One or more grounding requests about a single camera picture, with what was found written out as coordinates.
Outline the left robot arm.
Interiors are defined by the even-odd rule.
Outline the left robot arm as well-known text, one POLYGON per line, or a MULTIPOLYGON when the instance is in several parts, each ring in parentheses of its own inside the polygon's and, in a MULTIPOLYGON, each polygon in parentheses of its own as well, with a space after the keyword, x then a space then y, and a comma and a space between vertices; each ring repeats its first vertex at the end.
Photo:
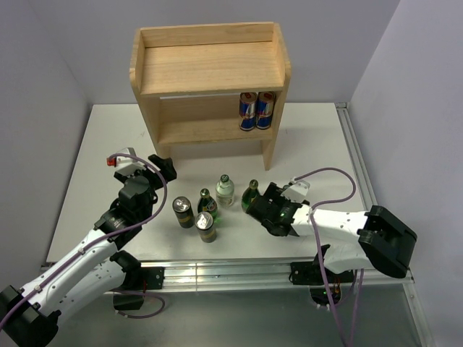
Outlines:
POLYGON ((171 158, 156 154, 147 160, 132 149, 106 159, 122 183, 118 197, 84 239, 61 260, 21 288, 1 292, 1 331, 18 346, 47 346, 60 324, 101 294, 134 288, 140 263, 123 250, 166 204, 158 189, 177 178, 171 158))

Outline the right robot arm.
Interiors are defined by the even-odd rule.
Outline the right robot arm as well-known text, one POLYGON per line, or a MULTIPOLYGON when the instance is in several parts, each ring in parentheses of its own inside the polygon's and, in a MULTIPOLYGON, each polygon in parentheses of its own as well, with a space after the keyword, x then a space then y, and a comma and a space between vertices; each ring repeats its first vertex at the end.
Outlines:
POLYGON ((333 239, 334 244, 322 248, 323 258, 313 264, 320 281, 372 267, 390 278, 406 277, 417 242, 411 228, 378 205, 359 212, 313 208, 306 199, 309 188, 304 180, 291 180, 283 187, 270 183, 245 212, 272 236, 333 239))

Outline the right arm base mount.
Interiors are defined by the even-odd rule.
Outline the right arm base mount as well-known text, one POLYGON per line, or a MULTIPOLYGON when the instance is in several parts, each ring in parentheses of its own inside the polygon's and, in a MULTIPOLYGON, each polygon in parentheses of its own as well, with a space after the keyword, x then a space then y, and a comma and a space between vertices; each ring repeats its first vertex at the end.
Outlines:
MULTIPOLYGON (((308 286, 314 305, 318 309, 321 307, 329 309, 331 305, 328 300, 328 291, 323 284, 319 264, 316 261, 291 262, 290 269, 289 281, 295 286, 308 286)), ((333 303, 338 305, 343 302, 344 297, 353 293, 357 271, 350 270, 335 274, 326 270, 326 277, 333 303)))

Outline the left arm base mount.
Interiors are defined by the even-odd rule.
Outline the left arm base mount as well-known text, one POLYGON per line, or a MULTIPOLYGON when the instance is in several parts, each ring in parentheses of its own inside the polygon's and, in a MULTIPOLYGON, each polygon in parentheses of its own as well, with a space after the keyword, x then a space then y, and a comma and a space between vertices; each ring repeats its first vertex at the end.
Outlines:
POLYGON ((166 301, 151 291, 163 288, 164 267, 140 267, 127 274, 123 284, 113 290, 112 304, 117 315, 127 319, 141 320, 155 317, 162 313, 166 301), (145 299, 155 299, 160 307, 150 314, 131 314, 142 308, 145 299))

